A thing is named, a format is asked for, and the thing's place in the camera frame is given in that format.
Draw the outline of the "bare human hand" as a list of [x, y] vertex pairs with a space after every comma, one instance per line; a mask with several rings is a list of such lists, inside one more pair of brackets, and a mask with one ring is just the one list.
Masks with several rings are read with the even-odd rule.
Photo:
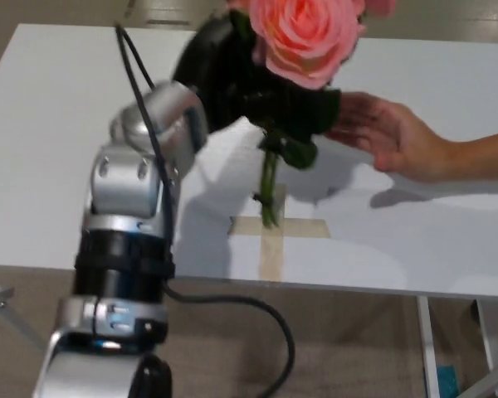
[[326, 138], [373, 156], [373, 167], [416, 182], [440, 182], [450, 143], [407, 106], [364, 92], [341, 96], [337, 122]]

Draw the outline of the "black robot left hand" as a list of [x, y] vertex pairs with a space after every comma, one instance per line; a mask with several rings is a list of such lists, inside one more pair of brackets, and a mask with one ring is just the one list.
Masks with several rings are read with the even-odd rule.
[[300, 141], [328, 131], [338, 118], [340, 91], [308, 90], [270, 72], [253, 61], [255, 44], [247, 17], [230, 12], [209, 18], [185, 46], [173, 79], [198, 95], [209, 129], [245, 117]]

